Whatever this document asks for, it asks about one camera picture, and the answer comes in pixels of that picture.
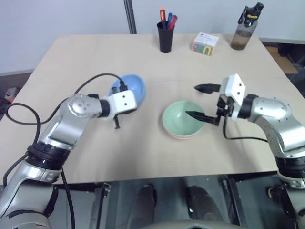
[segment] marker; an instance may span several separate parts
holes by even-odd
[[[165,8],[160,8],[160,17],[162,21],[162,29],[166,30]]]
[[[171,20],[172,20],[172,16],[173,16],[172,13],[169,13],[169,14],[168,14],[168,17],[167,17],[167,24],[166,24],[166,28],[167,28],[167,29],[168,29],[168,27],[170,27],[170,23],[171,23]]]
[[[169,30],[171,30],[175,26],[177,19],[178,19],[178,17],[176,15],[173,15],[170,26],[168,27]]]

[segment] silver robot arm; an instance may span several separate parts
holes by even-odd
[[[117,114],[136,109],[132,91],[99,99],[97,95],[75,94],[60,105],[35,146],[24,159],[0,197],[1,229],[51,229],[48,216],[57,198],[53,183],[76,146],[91,118],[111,120]]]
[[[247,119],[264,131],[275,156],[278,175],[284,188],[282,207],[285,214],[305,228],[305,127],[292,115],[290,105],[282,100],[249,94],[238,74],[225,78],[221,85],[201,84],[195,89],[211,94],[219,92],[217,117],[187,111],[197,120],[219,125],[222,116]]]

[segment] black cup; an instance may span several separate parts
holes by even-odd
[[[163,53],[169,53],[172,50],[173,30],[175,27],[173,27],[171,30],[163,29],[162,22],[159,22],[157,27],[159,33],[160,51]]]

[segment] blue pen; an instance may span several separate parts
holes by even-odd
[[[166,28],[167,28],[167,29],[168,29],[168,27],[170,27],[171,20],[172,20],[172,16],[173,16],[172,13],[169,13],[169,14],[168,14],[167,25],[166,25]]]

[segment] wooden table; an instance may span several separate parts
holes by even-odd
[[[151,34],[68,36],[55,41],[15,100],[33,107],[41,120],[98,73],[134,73],[144,79],[146,86],[140,109],[120,117],[121,129],[115,130],[112,122],[101,119],[90,121],[64,165],[69,183],[277,169],[268,144],[225,140],[222,121],[220,127],[205,124],[196,137],[186,141],[164,132],[162,113],[179,100],[194,101],[207,115],[214,116],[218,94],[203,95],[193,87],[221,83],[232,73],[240,75],[246,93],[287,101],[295,117],[305,124],[305,100],[256,37],[251,38],[245,50],[236,51],[229,46],[230,36],[220,35],[214,55],[209,57],[190,50],[195,36],[175,34],[168,54],[159,51],[158,37]],[[114,80],[110,76],[97,79],[81,93],[107,95]],[[22,121],[34,121],[23,108],[12,107],[10,113]],[[3,118],[0,129],[2,176],[32,143],[36,127]],[[227,134],[265,137],[257,125],[246,120],[229,121]]]

